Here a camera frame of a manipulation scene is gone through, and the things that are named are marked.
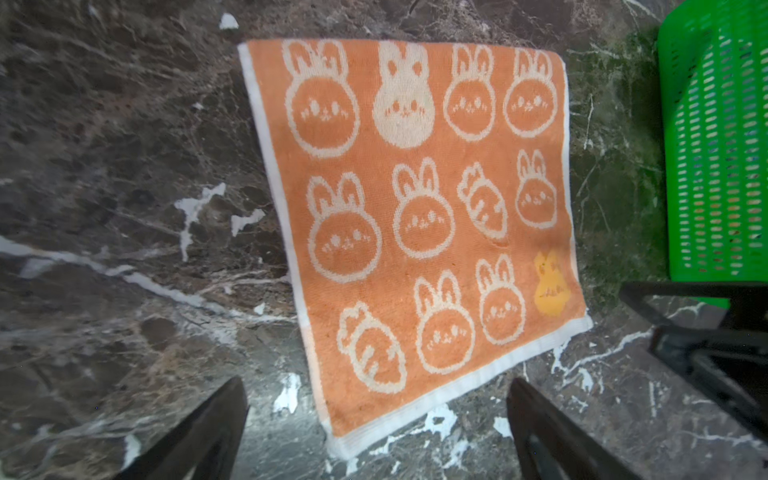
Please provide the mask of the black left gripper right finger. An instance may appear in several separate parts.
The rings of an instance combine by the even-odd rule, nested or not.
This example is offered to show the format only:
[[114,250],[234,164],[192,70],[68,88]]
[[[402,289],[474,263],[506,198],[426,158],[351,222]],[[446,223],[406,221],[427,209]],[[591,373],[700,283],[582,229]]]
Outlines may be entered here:
[[506,405],[525,479],[636,477],[525,379],[512,381]]

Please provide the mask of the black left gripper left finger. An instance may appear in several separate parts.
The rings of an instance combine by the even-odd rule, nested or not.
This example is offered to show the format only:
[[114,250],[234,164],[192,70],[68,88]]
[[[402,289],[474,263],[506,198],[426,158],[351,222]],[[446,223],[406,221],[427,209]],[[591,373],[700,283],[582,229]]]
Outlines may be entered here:
[[234,376],[115,477],[230,478],[248,409],[242,379]]

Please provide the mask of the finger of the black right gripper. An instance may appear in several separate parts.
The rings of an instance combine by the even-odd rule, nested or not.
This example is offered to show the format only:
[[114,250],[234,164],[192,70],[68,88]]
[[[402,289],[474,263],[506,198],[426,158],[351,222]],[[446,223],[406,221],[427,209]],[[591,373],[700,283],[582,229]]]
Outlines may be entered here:
[[659,326],[649,352],[762,442],[767,441],[767,334]]
[[725,299],[728,308],[718,329],[767,329],[766,282],[631,281],[623,283],[619,290],[619,299],[645,320],[658,326],[674,325],[646,301],[651,296]]

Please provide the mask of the green plastic basket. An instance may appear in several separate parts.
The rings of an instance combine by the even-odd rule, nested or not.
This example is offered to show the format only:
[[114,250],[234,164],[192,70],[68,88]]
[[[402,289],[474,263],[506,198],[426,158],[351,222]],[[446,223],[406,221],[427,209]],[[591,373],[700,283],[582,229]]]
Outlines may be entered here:
[[669,269],[767,279],[767,4],[685,1],[658,35]]

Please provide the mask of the orange bunny towel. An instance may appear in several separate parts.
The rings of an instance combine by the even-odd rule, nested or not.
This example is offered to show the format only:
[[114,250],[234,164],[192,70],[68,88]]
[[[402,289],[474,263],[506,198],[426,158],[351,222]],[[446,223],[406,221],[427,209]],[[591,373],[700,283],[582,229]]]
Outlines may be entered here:
[[332,456],[591,329],[559,55],[336,39],[238,51]]

